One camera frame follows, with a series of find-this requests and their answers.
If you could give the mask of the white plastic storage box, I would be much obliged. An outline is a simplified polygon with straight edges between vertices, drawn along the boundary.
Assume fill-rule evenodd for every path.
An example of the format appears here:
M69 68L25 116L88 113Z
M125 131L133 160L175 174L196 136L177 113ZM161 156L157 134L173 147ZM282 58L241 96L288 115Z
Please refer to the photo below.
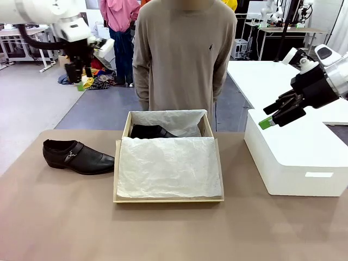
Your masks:
M271 195L339 197L348 188L348 146L317 119L261 129L250 109L244 140Z

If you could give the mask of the white desk with metal legs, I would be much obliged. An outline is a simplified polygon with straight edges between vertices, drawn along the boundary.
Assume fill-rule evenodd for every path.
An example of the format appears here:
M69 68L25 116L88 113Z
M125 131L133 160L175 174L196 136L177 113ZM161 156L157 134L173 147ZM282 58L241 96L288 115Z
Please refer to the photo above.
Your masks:
M16 62L38 62L43 64L39 70L43 73L56 64L61 51L35 48L25 41L18 29L4 29L0 31L0 54L2 68Z

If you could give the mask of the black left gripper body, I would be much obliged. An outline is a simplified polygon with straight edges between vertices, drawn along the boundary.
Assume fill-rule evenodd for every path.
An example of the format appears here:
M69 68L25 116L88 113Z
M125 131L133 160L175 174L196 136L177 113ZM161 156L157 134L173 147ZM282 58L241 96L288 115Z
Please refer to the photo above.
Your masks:
M66 41L64 43L64 51L69 56L70 61L80 60L83 66L91 66L94 49L88 44L87 40Z

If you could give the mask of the black leather dress shoe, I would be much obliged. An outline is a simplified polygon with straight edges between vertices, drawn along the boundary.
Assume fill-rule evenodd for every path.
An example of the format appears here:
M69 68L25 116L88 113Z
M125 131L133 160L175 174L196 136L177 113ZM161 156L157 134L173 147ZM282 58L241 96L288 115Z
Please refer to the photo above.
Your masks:
M81 175L101 175L114 171L114 157L76 140L47 139L43 142L42 152L48 166L55 169L69 169Z
M156 139L156 138L176 138L177 136L168 132L160 125L134 125L130 134L132 139Z

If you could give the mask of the person in beige sweater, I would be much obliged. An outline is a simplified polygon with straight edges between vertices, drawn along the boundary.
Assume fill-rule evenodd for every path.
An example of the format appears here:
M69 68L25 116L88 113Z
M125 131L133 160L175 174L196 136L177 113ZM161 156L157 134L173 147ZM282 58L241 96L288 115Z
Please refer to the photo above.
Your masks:
M222 0L150 0L135 30L133 78L144 111L204 109L213 117L237 18Z

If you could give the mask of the white cube case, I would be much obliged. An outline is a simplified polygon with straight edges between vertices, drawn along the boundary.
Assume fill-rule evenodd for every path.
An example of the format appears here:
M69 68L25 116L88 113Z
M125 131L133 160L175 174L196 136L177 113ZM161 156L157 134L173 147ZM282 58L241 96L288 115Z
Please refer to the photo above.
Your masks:
M231 57L233 59L240 59L247 50L248 41L244 39L235 39L231 51Z

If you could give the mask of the black tripod pole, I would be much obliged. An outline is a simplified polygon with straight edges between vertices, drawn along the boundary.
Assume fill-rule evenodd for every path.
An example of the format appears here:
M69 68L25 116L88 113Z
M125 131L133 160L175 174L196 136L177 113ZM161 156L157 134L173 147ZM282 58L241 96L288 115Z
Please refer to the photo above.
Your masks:
M277 54L276 54L276 56L274 58L274 62L276 62L276 63L279 62L279 56L280 56L280 54L282 52L282 48L283 48L283 44L284 44L285 37L286 37L286 34L287 34L288 26L289 26L289 23L291 21L291 18L294 15L295 5L296 5L297 2L298 2L298 0L291 0L290 1L290 7L289 7L289 10L288 10L287 18L285 20L285 25L284 25L283 32L282 32L282 35L281 35L279 48L278 48Z

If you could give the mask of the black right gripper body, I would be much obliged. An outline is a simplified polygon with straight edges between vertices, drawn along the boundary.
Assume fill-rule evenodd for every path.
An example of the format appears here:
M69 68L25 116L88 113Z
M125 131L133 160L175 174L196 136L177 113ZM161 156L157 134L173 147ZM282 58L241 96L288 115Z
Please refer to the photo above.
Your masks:
M297 74L290 83L292 89L300 97L301 108L321 108L336 101L339 97L329 85L321 65L303 74Z

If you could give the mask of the wooden top desk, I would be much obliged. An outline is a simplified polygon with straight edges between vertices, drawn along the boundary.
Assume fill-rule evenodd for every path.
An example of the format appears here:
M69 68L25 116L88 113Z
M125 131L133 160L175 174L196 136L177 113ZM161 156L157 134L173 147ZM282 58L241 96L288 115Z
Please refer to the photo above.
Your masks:
M247 59L273 61L279 48L283 28L259 28L259 25L252 22L246 22L245 27L250 28L250 32L247 33ZM320 29L289 27L279 60L283 60L292 48L302 48L310 54L315 46L325 42L327 35L328 32Z

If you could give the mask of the person in pink top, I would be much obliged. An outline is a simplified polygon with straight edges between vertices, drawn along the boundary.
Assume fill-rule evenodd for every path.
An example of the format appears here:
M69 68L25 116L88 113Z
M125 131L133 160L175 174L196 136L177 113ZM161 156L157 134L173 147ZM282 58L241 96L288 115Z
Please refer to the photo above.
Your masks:
M140 4L137 0L99 0L101 15L114 40L117 85L133 87L133 44L131 30Z

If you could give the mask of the colourful pile of clothes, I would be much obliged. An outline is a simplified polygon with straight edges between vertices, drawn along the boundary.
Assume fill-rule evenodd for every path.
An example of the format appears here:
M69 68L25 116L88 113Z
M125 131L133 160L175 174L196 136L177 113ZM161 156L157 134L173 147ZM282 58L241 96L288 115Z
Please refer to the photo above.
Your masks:
M116 73L113 70L109 70L103 63L96 57L92 58L91 72L92 78L88 78L85 74L85 69L82 73L83 88L85 90L104 90L109 89L111 86L116 86L115 76ZM58 78L58 83L61 85L72 85L70 83L67 73Z

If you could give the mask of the white curtain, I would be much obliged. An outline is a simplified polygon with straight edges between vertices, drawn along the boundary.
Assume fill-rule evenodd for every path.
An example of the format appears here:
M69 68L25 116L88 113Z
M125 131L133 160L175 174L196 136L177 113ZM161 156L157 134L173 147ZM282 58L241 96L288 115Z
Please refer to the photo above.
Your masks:
M339 54L348 52L348 0L343 1L327 46Z

